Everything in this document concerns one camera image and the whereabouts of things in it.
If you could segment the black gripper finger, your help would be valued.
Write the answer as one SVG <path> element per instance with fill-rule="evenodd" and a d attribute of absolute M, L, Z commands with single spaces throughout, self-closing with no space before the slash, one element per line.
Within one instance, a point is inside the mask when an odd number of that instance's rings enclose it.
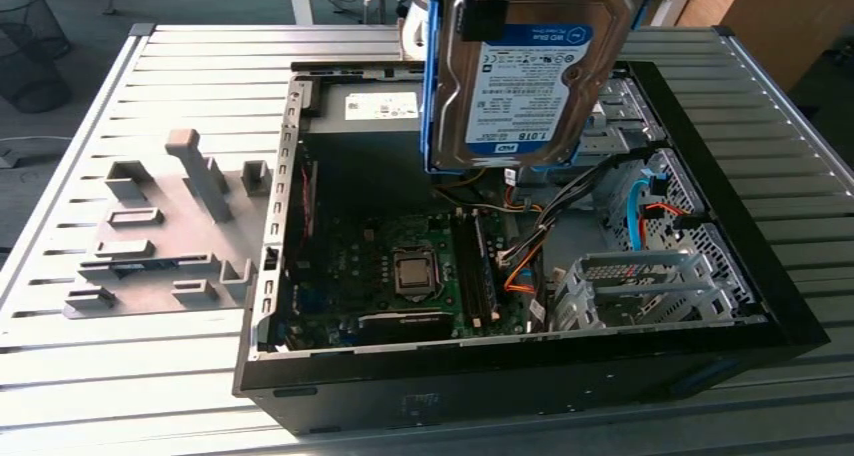
<path fill-rule="evenodd" d="M 503 36 L 511 0 L 463 0 L 457 34 L 463 41 L 491 41 Z"/>

